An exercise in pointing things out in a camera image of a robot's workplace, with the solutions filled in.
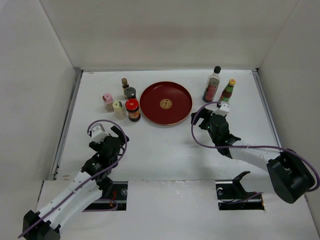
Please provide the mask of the yellow lid shaker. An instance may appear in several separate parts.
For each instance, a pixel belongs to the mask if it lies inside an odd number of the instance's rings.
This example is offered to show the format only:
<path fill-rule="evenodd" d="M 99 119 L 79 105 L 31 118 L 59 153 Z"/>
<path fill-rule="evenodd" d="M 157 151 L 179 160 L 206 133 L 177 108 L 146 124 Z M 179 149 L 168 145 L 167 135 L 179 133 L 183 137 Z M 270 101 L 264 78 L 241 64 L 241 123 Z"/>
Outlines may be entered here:
<path fill-rule="evenodd" d="M 126 111 L 121 101 L 114 101 L 112 106 L 114 110 L 114 116 L 116 119 L 122 120 L 126 117 Z"/>

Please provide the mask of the red lid sauce jar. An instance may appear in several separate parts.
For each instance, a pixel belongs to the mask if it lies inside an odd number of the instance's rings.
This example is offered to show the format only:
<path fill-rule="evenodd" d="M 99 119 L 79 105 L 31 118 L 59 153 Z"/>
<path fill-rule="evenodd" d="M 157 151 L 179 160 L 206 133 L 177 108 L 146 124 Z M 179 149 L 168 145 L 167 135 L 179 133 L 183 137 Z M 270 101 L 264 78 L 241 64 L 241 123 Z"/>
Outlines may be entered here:
<path fill-rule="evenodd" d="M 135 98 L 130 98 L 125 102 L 128 118 L 132 122 L 137 122 L 141 118 L 139 102 Z"/>

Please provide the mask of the green label chili bottle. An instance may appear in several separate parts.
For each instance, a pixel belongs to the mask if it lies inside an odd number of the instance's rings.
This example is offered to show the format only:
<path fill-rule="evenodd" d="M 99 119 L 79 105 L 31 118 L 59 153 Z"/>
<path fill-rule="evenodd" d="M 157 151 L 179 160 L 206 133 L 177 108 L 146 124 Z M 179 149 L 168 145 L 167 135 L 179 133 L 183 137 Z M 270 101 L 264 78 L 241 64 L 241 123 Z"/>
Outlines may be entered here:
<path fill-rule="evenodd" d="M 223 92 L 220 95 L 220 98 L 219 98 L 220 102 L 230 101 L 235 84 L 236 84 L 236 80 L 233 78 L 228 81 L 228 84 L 226 85 L 226 87 L 224 88 Z"/>

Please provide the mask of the pink lid shaker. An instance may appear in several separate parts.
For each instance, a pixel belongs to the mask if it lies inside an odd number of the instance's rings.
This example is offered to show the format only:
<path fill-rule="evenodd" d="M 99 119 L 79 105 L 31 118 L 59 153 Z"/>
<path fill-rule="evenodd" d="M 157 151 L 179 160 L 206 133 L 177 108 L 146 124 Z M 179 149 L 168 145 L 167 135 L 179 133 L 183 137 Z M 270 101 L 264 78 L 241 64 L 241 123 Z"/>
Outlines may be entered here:
<path fill-rule="evenodd" d="M 105 93 L 102 96 L 102 99 L 103 99 L 104 104 L 105 104 L 105 109 L 108 112 L 113 112 L 114 111 L 114 107 L 113 107 L 114 100 L 113 100 L 112 95 L 110 93 Z"/>

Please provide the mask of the tall dark sauce bottle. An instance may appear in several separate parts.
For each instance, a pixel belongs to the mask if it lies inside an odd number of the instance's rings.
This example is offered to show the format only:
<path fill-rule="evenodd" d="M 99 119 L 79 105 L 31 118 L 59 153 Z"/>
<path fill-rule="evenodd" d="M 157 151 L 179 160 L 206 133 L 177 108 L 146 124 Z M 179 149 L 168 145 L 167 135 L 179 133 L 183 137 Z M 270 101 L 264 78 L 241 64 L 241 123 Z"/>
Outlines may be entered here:
<path fill-rule="evenodd" d="M 220 84 L 220 74 L 221 67 L 216 66 L 213 70 L 213 74 L 208 77 L 202 100 L 206 103 L 212 102 L 216 95 L 218 86 Z"/>

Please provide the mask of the black lid spice jar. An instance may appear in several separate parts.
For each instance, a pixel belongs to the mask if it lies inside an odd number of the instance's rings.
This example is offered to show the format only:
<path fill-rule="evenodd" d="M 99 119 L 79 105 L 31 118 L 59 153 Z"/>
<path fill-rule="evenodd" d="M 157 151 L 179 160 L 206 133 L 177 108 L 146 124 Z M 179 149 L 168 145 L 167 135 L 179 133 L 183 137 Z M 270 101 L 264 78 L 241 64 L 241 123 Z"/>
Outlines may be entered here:
<path fill-rule="evenodd" d="M 124 90 L 124 95 L 128 100 L 136 99 L 136 89 L 134 87 L 129 86 Z"/>

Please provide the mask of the small brown yellow bottle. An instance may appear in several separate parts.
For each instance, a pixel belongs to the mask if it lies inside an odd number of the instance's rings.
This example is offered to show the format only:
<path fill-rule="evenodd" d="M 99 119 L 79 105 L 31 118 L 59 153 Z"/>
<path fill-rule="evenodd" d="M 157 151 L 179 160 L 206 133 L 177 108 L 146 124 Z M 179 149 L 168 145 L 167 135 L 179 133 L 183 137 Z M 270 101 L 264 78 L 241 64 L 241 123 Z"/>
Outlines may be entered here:
<path fill-rule="evenodd" d="M 121 83 L 122 83 L 124 97 L 127 98 L 126 89 L 129 87 L 128 80 L 126 78 L 122 78 Z"/>

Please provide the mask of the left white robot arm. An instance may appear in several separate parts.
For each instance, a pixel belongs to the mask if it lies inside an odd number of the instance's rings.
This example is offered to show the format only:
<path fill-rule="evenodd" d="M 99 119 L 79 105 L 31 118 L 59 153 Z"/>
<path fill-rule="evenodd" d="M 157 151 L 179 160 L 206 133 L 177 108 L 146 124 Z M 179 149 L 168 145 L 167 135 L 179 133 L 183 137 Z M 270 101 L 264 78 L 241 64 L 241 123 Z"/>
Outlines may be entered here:
<path fill-rule="evenodd" d="M 59 240 L 69 221 L 98 199 L 112 195 L 113 181 L 109 174 L 124 157 L 129 137 L 114 123 L 107 134 L 103 120 L 87 128 L 89 147 L 95 154 L 88 159 L 71 183 L 53 200 L 38 211 L 28 211 L 23 217 L 20 238 L 26 240 Z"/>

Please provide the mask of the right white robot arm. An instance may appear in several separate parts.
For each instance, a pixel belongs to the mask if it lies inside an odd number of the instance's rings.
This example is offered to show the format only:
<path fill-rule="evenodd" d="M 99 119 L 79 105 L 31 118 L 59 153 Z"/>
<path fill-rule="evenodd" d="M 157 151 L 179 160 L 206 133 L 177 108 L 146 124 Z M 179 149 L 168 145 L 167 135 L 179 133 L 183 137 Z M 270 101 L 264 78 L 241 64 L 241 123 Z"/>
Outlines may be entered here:
<path fill-rule="evenodd" d="M 275 193 L 281 200 L 293 204 L 305 193 L 319 188 L 320 178 L 302 156 L 287 148 L 269 145 L 248 145 L 230 133 L 226 112 L 201 107 L 191 115 L 191 125 L 206 131 L 213 143 L 212 149 L 222 156 L 239 160 L 266 171 L 270 186 L 266 193 Z"/>

